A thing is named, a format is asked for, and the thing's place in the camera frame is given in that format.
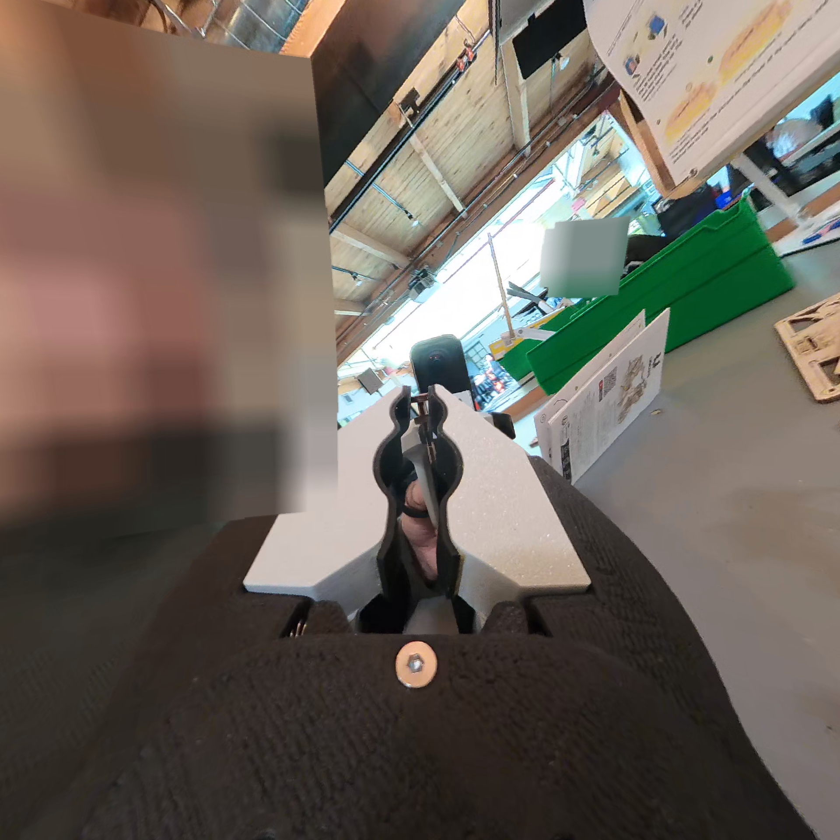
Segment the white board stand leg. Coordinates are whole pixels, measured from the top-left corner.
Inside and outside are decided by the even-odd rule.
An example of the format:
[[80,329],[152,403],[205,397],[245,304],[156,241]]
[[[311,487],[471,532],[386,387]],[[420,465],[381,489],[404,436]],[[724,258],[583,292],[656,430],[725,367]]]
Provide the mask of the white board stand leg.
[[744,175],[755,190],[779,208],[785,217],[795,221],[798,227],[805,227],[811,222],[811,215],[797,195],[788,194],[782,186],[773,181],[760,164],[752,161],[745,153],[740,153],[730,163]]

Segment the white instruction booklet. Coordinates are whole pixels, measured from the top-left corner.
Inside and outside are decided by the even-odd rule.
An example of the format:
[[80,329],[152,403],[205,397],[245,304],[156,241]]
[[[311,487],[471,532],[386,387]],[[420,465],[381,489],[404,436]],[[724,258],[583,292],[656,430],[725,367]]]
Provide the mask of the white instruction booklet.
[[647,409],[662,384],[670,309],[640,311],[538,413],[540,452],[571,484]]

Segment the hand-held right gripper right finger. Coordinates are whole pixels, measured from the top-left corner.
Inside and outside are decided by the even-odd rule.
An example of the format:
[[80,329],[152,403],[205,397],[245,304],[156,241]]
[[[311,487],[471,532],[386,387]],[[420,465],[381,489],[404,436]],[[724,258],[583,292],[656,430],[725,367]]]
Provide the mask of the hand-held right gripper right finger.
[[504,602],[592,585],[529,456],[441,385],[427,393],[437,502],[437,582],[480,628]]

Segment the small green plastic bin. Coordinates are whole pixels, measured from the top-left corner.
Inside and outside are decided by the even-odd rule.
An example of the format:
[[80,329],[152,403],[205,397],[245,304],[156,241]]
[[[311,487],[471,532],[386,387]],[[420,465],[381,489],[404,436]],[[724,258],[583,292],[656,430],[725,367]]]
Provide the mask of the small green plastic bin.
[[[562,308],[558,311],[543,315],[543,317],[532,320],[524,325],[524,329],[537,329],[556,333],[566,324],[568,324],[574,317],[582,314],[595,299],[582,299],[570,307]],[[522,339],[515,345],[506,349],[503,356],[500,358],[501,366],[507,373],[516,381],[521,381],[527,378],[532,373],[532,363],[529,361],[529,353],[537,348],[543,339]]]

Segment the wooden display board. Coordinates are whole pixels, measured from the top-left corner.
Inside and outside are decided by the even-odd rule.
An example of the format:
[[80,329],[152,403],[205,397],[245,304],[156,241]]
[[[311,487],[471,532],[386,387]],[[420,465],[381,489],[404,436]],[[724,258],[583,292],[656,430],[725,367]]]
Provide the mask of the wooden display board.
[[642,156],[650,179],[662,197],[676,200],[688,196],[701,187],[704,182],[697,175],[690,176],[680,183],[674,180],[647,122],[625,91],[618,94],[616,107],[615,119],[621,124]]

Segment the small wooden axle peg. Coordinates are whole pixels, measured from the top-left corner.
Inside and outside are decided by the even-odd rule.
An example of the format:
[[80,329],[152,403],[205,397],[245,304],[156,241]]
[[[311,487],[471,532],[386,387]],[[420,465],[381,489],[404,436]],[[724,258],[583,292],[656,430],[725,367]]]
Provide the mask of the small wooden axle peg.
[[411,417],[418,428],[419,438],[425,446],[427,460],[433,466],[436,460],[436,452],[427,393],[418,393],[412,396]]

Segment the printed instruction sheet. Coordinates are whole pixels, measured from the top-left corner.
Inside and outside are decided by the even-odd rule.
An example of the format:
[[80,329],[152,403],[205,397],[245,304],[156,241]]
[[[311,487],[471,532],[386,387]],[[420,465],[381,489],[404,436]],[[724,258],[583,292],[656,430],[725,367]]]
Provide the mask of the printed instruction sheet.
[[838,1],[591,1],[591,42],[675,184],[709,172],[838,69]]

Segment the tilted wooden board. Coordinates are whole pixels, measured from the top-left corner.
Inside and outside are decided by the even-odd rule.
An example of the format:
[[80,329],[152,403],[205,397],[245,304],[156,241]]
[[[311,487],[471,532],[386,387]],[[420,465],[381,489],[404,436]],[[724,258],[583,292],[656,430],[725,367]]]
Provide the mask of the tilted wooden board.
[[511,313],[508,306],[508,293],[505,288],[504,281],[501,277],[501,270],[498,263],[497,252],[494,246],[493,237],[490,233],[487,234],[487,243],[490,251],[490,257],[492,261],[493,268],[495,270],[496,279],[497,279],[497,287],[500,293],[500,303],[501,308],[503,310],[506,324],[507,324],[507,337],[504,339],[504,342],[507,346],[512,345],[512,341],[515,337],[515,332],[512,324]]

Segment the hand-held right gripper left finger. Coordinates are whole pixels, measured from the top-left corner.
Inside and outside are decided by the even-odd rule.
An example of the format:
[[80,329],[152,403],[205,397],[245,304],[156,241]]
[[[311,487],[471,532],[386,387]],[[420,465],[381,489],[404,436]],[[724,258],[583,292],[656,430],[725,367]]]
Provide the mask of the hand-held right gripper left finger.
[[338,432],[338,478],[304,512],[280,514],[243,580],[247,592],[338,603],[351,616],[391,595],[387,554],[411,389],[395,388]]

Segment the laser-cut wooden parts sheet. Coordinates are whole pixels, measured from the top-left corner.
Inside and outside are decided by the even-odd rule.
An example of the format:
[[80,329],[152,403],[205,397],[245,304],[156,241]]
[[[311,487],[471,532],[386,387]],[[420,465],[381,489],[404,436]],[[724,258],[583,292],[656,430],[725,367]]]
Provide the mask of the laser-cut wooden parts sheet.
[[774,324],[808,391],[817,403],[839,399],[839,294]]

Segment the black overhead screen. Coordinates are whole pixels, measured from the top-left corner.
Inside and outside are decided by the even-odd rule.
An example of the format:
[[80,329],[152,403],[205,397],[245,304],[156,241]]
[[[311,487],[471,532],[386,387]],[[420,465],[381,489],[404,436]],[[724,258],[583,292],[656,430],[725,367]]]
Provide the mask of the black overhead screen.
[[522,78],[529,79],[585,29],[582,1],[554,1],[540,14],[532,14],[512,39]]

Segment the person's left hand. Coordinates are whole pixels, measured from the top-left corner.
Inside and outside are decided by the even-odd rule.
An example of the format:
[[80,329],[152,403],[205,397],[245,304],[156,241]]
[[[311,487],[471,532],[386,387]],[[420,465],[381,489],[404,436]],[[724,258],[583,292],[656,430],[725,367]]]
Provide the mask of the person's left hand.
[[418,479],[413,479],[405,488],[400,525],[421,575],[427,583],[435,583],[438,578],[438,531]]

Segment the large green plastic bin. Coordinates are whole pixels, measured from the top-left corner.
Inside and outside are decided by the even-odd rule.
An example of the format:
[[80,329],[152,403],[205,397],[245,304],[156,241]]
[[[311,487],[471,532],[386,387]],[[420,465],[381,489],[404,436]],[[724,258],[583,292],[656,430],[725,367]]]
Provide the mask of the large green plastic bin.
[[672,351],[791,291],[795,282],[742,199],[703,219],[621,281],[619,293],[573,307],[527,353],[546,395],[556,393],[636,315],[669,310]]

